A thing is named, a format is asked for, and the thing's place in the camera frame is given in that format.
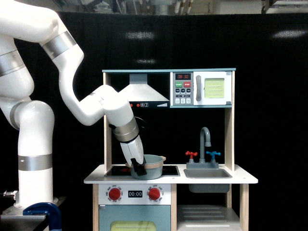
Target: timer display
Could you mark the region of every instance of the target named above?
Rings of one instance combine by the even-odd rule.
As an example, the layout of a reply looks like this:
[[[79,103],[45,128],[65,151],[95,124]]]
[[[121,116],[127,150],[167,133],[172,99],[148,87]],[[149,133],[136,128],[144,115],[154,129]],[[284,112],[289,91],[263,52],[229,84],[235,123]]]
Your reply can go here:
[[[191,74],[175,74],[175,80],[191,80]]]
[[[128,197],[142,197],[142,191],[128,191]]]

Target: wooden frame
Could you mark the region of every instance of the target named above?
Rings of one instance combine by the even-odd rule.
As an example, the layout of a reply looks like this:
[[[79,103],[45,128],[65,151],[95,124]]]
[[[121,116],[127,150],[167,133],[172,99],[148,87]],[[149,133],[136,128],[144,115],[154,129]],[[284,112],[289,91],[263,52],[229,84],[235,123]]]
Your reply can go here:
[[[110,85],[110,75],[103,73],[103,83]],[[235,72],[232,71],[232,108],[225,108],[225,166],[231,171],[234,166],[234,106]],[[104,116],[104,172],[112,167],[111,129]],[[226,193],[226,207],[232,208],[232,185]],[[171,184],[171,211],[177,211],[177,185]],[[249,222],[249,185],[240,184],[240,226],[248,231]],[[171,212],[171,231],[177,230],[177,212]],[[93,184],[93,231],[99,231],[98,184]]]

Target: red faucet handle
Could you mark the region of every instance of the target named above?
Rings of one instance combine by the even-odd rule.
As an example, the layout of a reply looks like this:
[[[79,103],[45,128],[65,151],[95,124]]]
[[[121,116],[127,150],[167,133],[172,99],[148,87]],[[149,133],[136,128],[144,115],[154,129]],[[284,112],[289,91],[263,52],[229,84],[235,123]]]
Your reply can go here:
[[[185,153],[185,155],[191,155],[191,158],[190,158],[190,159],[193,159],[193,157],[194,157],[194,156],[197,156],[198,153],[192,153],[192,152],[190,152],[190,151],[187,151],[187,152]]]

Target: faucet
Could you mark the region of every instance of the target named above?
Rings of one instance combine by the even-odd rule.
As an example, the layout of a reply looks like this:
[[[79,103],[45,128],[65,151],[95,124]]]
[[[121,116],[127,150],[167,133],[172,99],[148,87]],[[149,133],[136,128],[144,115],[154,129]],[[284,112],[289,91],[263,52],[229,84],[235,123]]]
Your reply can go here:
[[[207,127],[203,127],[200,132],[200,160],[199,163],[205,163],[204,147],[211,147],[210,131]]]
[[[204,147],[211,147],[210,131],[207,127],[203,127],[200,132],[200,160],[199,162],[193,161],[193,156],[197,156],[198,153],[192,153],[187,151],[186,155],[190,155],[190,160],[186,163],[186,168],[218,168],[218,163],[215,161],[215,155],[220,155],[217,152],[206,152],[212,156],[211,162],[205,162],[205,149]]]

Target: white countertop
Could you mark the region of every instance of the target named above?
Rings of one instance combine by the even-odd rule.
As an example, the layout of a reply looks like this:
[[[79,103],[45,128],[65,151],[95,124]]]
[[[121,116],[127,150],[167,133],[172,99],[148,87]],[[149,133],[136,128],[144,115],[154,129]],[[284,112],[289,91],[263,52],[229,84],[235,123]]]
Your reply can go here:
[[[187,178],[184,173],[186,164],[175,164],[166,166],[177,166],[180,176],[161,176],[154,180],[138,180],[132,176],[108,176],[105,177],[104,165],[99,165],[87,178],[84,179],[86,184],[104,184],[110,182],[117,182],[122,184],[136,184],[138,183],[153,183],[153,184],[256,184],[258,179],[246,172],[244,169],[235,165],[235,170],[230,171],[225,165],[219,165],[219,168],[226,170],[232,178],[219,179],[191,179]]]

